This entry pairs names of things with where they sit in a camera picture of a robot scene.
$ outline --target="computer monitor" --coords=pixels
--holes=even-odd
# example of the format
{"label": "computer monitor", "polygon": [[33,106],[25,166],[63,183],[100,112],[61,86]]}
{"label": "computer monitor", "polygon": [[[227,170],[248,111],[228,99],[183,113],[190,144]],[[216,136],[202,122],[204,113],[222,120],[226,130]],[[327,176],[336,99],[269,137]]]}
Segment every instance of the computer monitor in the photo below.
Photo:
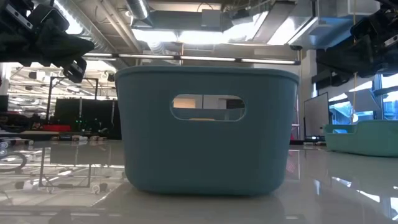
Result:
{"label": "computer monitor", "polygon": [[304,117],[306,138],[324,136],[323,127],[330,123],[328,93],[304,101]]}

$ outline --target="bin rim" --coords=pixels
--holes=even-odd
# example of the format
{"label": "bin rim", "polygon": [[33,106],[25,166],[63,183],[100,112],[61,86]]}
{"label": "bin rim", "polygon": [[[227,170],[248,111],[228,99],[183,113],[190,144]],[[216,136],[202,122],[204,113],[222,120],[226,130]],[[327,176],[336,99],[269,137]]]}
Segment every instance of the bin rim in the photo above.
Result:
{"label": "bin rim", "polygon": [[171,73],[171,72],[187,72],[189,74],[193,73],[212,73],[218,75],[264,75],[264,76],[275,76],[283,77],[293,80],[296,84],[299,84],[299,76],[279,69],[273,68],[239,68],[239,67],[206,67],[206,66],[148,66],[140,65],[130,68],[125,68],[118,71],[115,74],[115,81],[125,75],[132,75],[133,73],[138,73],[137,75],[143,73]]}

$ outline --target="teal plastic bin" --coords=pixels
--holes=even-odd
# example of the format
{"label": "teal plastic bin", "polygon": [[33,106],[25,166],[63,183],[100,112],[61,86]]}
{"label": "teal plastic bin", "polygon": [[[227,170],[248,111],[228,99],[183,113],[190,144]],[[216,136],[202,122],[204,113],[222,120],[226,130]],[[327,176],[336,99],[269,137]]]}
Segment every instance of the teal plastic bin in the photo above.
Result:
{"label": "teal plastic bin", "polygon": [[[166,194],[267,194],[283,182],[298,76],[280,70],[132,67],[116,74],[126,177]],[[237,121],[176,118],[181,94],[233,95]]]}
{"label": "teal plastic bin", "polygon": [[398,157],[398,121],[360,121],[357,125],[328,124],[324,132],[328,150]]}

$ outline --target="glossy floor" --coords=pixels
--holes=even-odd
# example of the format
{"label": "glossy floor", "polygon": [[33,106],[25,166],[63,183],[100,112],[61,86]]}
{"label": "glossy floor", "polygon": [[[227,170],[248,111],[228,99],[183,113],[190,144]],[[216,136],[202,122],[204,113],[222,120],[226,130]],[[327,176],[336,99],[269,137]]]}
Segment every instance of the glossy floor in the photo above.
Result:
{"label": "glossy floor", "polygon": [[[263,197],[138,192],[123,145],[37,142],[0,161],[0,223],[395,223],[398,159],[289,151],[283,185]],[[39,181],[46,187],[39,187]]]}

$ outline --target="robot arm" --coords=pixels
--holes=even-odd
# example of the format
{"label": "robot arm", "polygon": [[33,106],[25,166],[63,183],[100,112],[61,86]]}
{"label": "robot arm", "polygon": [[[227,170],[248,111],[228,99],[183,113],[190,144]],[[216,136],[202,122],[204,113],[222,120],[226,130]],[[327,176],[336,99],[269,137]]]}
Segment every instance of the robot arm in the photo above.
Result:
{"label": "robot arm", "polygon": [[95,46],[68,35],[68,28],[68,21],[52,6],[39,4],[34,9],[31,0],[0,0],[0,62],[52,63],[80,83],[86,70],[82,56]]}
{"label": "robot arm", "polygon": [[317,88],[338,86],[353,78],[376,73],[393,75],[398,70],[398,1],[377,0],[381,8],[351,28],[351,36],[317,57],[327,68],[313,77]]}

